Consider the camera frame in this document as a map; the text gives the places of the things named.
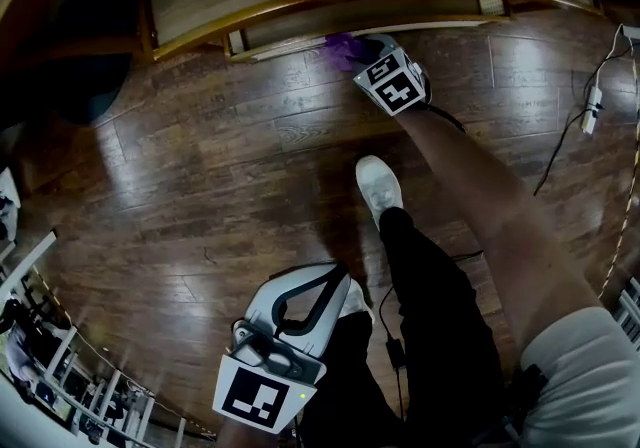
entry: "hardwood floorboard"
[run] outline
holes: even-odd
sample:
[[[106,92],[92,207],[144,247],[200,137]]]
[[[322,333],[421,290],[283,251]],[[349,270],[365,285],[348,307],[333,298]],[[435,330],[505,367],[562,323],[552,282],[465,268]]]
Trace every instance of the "hardwood floorboard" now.
[[[533,191],[614,31],[602,18],[549,11],[396,38],[429,72],[434,104]],[[539,194],[597,291],[631,180],[631,60],[608,63],[600,85],[605,110],[594,135],[572,127]],[[420,230],[448,254],[477,250],[415,145],[326,51],[255,65],[203,52],[138,66],[94,126],[52,114],[23,127],[8,155],[24,198],[18,253],[55,227],[59,240],[39,269],[83,335],[160,401],[216,430],[211,401],[230,325],[269,275],[340,259],[374,304],[388,290],[384,249],[354,176],[358,158],[372,153],[398,175]],[[640,270],[636,203],[606,304]],[[510,378],[518,353],[486,262],[460,267]],[[395,294],[384,311],[399,335]],[[385,341],[378,321],[369,364],[398,410]],[[404,374],[402,386],[406,407]]]

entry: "shoe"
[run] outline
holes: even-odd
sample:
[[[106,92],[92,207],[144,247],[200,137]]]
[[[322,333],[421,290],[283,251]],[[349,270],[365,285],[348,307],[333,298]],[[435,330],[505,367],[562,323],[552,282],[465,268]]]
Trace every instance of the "shoe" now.
[[[344,304],[342,305],[338,318],[353,315],[354,313],[360,313],[361,311],[369,313],[369,316],[371,317],[371,324],[376,323],[373,311],[371,311],[371,308],[367,306],[367,302],[364,300],[362,287],[355,279],[352,278],[351,283],[349,283],[347,297],[344,299]]]
[[[369,155],[358,160],[356,181],[379,231],[382,212],[393,207],[402,208],[398,178],[377,156]]]

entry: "electrical wire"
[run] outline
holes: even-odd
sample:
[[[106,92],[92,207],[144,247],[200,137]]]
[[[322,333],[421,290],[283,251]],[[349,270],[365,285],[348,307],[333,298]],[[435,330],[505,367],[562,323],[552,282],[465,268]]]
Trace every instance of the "electrical wire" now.
[[[631,185],[629,185],[629,195],[627,199],[627,206],[625,208],[624,220],[622,221],[622,226],[620,228],[620,234],[618,235],[618,243],[616,244],[616,249],[613,253],[613,257],[611,258],[611,264],[609,265],[609,270],[607,271],[607,275],[605,276],[604,283],[602,284],[602,289],[600,290],[600,294],[598,298],[602,298],[607,285],[609,284],[609,280],[611,279],[611,274],[616,266],[616,261],[618,260],[618,256],[620,255],[620,248],[622,247],[622,240],[624,239],[624,233],[627,229],[627,225],[629,223],[629,214],[631,213],[631,207],[633,205],[633,191],[636,185],[636,176],[638,173],[638,161],[640,160],[640,84],[638,83],[638,69],[636,65],[636,59],[633,51],[634,44],[630,44],[629,48],[631,49],[631,57],[633,59],[633,79],[636,85],[636,153],[634,156],[633,162],[633,174],[631,176]]]
[[[387,336],[389,338],[393,338],[393,336],[391,336],[391,331],[387,327],[387,323],[384,321],[384,316],[382,315],[382,306],[384,306],[384,303],[387,300],[387,297],[389,296],[389,294],[392,292],[392,290],[393,290],[393,285],[391,285],[391,287],[387,290],[387,293],[380,301],[380,306],[378,306],[378,316],[380,317],[380,321],[382,322],[382,327],[384,327],[384,330],[387,331]]]
[[[591,75],[589,76],[589,78],[585,82],[584,87],[582,88],[582,95],[585,98],[587,97],[587,89],[589,88],[589,84],[594,79],[594,77],[597,78],[599,76],[602,67],[607,62],[609,62],[610,60],[620,59],[620,58],[624,57],[627,53],[629,53],[630,51],[633,51],[633,48],[636,47],[636,46],[640,46],[640,43],[629,44],[629,47],[625,51],[623,51],[622,53],[619,53],[618,55],[609,55],[609,56],[605,57],[604,59],[602,59],[602,61],[600,62],[600,64],[596,68],[596,70],[593,73],[591,73]]]
[[[293,424],[296,427],[296,448],[302,448],[302,443],[300,442],[300,427],[298,426],[297,414],[293,417]]]
[[[536,187],[536,189],[533,192],[534,196],[538,195],[538,192],[540,192],[540,189],[542,188],[542,186],[546,183],[547,179],[549,178],[549,173],[551,172],[551,167],[553,166],[553,162],[555,161],[556,157],[558,156],[558,153],[560,152],[560,148],[562,147],[562,144],[564,143],[564,138],[567,136],[567,132],[569,131],[569,128],[571,127],[571,125],[573,123],[575,123],[578,119],[580,119],[587,112],[597,112],[597,110],[593,109],[593,108],[585,108],[582,111],[580,111],[580,113],[577,116],[573,117],[568,123],[565,124],[564,130],[562,131],[562,135],[560,136],[560,140],[558,141],[558,144],[556,144],[556,147],[553,150],[553,153],[551,154],[551,158],[549,159],[549,163],[547,164],[547,168],[544,170],[544,173],[542,174],[542,177],[540,178],[540,181],[538,182],[538,186]]]
[[[629,217],[629,212],[631,210],[631,206],[632,206],[632,199],[633,199],[633,191],[635,188],[635,182],[636,182],[636,175],[637,175],[637,169],[638,169],[638,165],[640,162],[640,94],[639,94],[639,89],[640,89],[640,84],[638,82],[638,73],[637,73],[637,68],[636,68],[636,61],[635,61],[635,56],[634,56],[634,47],[635,46],[639,46],[640,43],[632,43],[631,39],[629,39],[629,47],[622,53],[618,54],[618,55],[613,55],[613,52],[615,51],[615,47],[616,47],[616,41],[618,38],[618,35],[620,33],[622,25],[618,26],[618,29],[616,30],[616,33],[613,37],[613,42],[611,45],[611,50],[609,51],[609,53],[606,55],[606,57],[604,59],[602,59],[602,61],[600,62],[600,64],[598,65],[598,67],[596,68],[596,70],[591,74],[591,76],[587,79],[587,82],[584,86],[584,90],[583,90],[583,96],[584,96],[584,101],[585,101],[585,106],[582,109],[582,111],[574,116],[573,118],[570,118],[567,120],[567,122],[565,123],[564,129],[562,131],[562,134],[560,135],[560,139],[558,140],[558,143],[556,144],[552,154],[551,154],[551,158],[549,159],[549,162],[547,164],[547,167],[544,170],[544,173],[542,174],[540,180],[538,181],[538,185],[536,186],[533,195],[537,196],[538,193],[540,192],[540,190],[542,189],[542,187],[544,186],[544,184],[547,182],[548,178],[549,178],[549,174],[551,172],[551,168],[553,167],[553,164],[555,162],[556,157],[558,156],[558,153],[560,152],[560,149],[562,148],[562,145],[564,144],[564,140],[567,136],[567,133],[569,131],[569,128],[571,127],[571,125],[573,125],[575,122],[577,122],[586,112],[589,112],[591,110],[596,110],[591,108],[591,105],[588,105],[588,98],[587,98],[587,88],[589,86],[589,83],[591,83],[591,81],[595,78],[596,79],[596,87],[598,86],[599,83],[599,76],[600,76],[600,71],[602,70],[602,67],[605,65],[606,62],[610,61],[610,60],[614,60],[614,59],[619,59],[624,57],[627,53],[631,52],[631,55],[633,57],[633,75],[634,75],[634,79],[635,79],[635,83],[636,83],[636,155],[635,155],[635,162],[634,162],[634,168],[633,168],[633,178],[631,180],[631,186],[630,186],[630,190],[629,190],[629,199],[627,201],[627,207],[626,207],[626,212],[625,212],[625,219],[622,225],[622,229],[620,232],[620,236],[618,238],[618,244],[616,247],[616,251],[614,253],[613,259],[611,261],[611,266],[609,267],[609,271],[607,272],[607,276],[605,279],[605,282],[602,286],[602,291],[600,292],[600,295],[598,296],[599,298],[602,297],[602,294],[604,293],[604,290],[607,286],[607,284],[609,283],[609,279],[611,277],[611,274],[613,272],[613,269],[615,267],[615,263],[616,260],[618,258],[619,252],[620,252],[620,247],[622,245],[622,238],[624,235],[624,231],[627,227],[627,223],[628,223],[628,217]],[[472,258],[475,258],[477,256],[481,256],[484,253],[484,251],[482,249],[476,251],[476,252],[472,252],[472,253],[468,253],[468,254],[457,254],[455,256],[452,256],[451,259],[453,259],[453,261],[455,261],[456,263],[461,262],[461,261],[465,261],[465,260],[469,260]],[[387,298],[389,297],[389,294],[391,293],[391,291],[393,290],[393,285],[389,288],[389,290],[387,291],[387,293],[385,294],[385,296],[383,297],[382,301],[380,301],[380,306],[378,308],[378,316],[380,317],[380,321],[382,322],[382,325],[385,329],[385,331],[387,332],[387,336],[389,338],[392,338],[391,332],[389,331],[389,328],[387,327],[386,322],[384,321],[384,316],[382,314],[382,306],[384,305],[385,301],[387,300]],[[398,392],[400,392],[400,381],[399,381],[399,375],[398,375]]]
[[[404,407],[402,406],[402,388],[400,387],[400,370],[396,368],[396,379],[398,380],[398,401],[400,402],[400,418],[404,421]]]
[[[622,23],[618,25],[616,33],[613,35],[613,41],[611,41],[611,51],[609,51],[607,56],[602,61],[602,64],[600,64],[600,66],[598,66],[598,69],[596,70],[596,87],[598,87],[598,85],[600,84],[600,70],[604,66],[604,63],[607,62],[609,57],[611,57],[613,55],[613,52],[616,50],[616,43],[618,42],[618,34],[620,34],[620,30],[622,30]]]
[[[71,322],[71,324],[73,324],[73,320],[71,319],[71,315],[69,315],[69,313],[67,312],[67,310],[64,309],[64,307],[62,306],[62,303],[60,302],[60,300],[56,297],[55,293],[53,293],[53,290],[51,289],[51,287],[47,284],[47,282],[44,280],[44,278],[42,277],[42,275],[39,272],[35,272],[35,274],[38,276],[38,278],[40,279],[40,281],[42,282],[43,286],[46,288],[47,292],[49,294],[51,294],[51,296],[53,297],[53,299],[55,300],[56,304],[58,305],[58,307],[63,311],[64,315],[69,319],[69,322]],[[100,352],[98,352],[98,350],[96,350],[85,338],[84,336],[82,336],[82,334],[80,334],[80,331],[76,331],[75,336],[77,336],[78,338],[80,338],[85,345],[87,345],[87,347],[89,347],[89,349],[95,354],[97,355],[100,359],[102,359],[102,361],[104,361],[108,366],[110,366],[113,370],[117,370],[118,368],[116,368],[116,366],[114,364],[111,363],[111,361],[109,361],[106,357],[104,357]],[[128,376],[126,373],[124,373],[123,371],[120,371],[120,374],[122,377],[124,377],[125,379],[127,379],[127,387],[129,389],[131,389],[130,383],[133,383],[133,385],[135,387],[137,387],[138,389],[140,389],[143,393],[146,393],[149,396],[155,396],[153,392],[151,392],[151,390],[145,388],[144,386],[138,384],[132,377]],[[175,414],[178,418],[182,418],[182,414],[178,414],[176,411],[174,411],[173,409],[171,409],[170,407],[167,407],[166,405],[164,405],[161,402],[156,401],[154,405],[159,406],[160,408],[164,409],[165,411],[171,413],[171,414]],[[200,424],[196,423],[193,420],[190,420],[188,418],[185,418],[191,425],[194,425],[195,427],[199,428],[202,431],[202,436],[206,437],[208,439],[210,439],[211,441],[215,441],[216,437],[215,434],[213,432],[211,432],[211,430],[204,428],[203,426],[201,426]]]

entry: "purple object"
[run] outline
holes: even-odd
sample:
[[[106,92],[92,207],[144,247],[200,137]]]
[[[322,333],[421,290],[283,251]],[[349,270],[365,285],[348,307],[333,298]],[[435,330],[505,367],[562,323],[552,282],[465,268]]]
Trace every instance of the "purple object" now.
[[[333,34],[325,37],[325,49],[333,67],[340,71],[353,71],[352,60],[371,60],[373,52],[351,34]]]

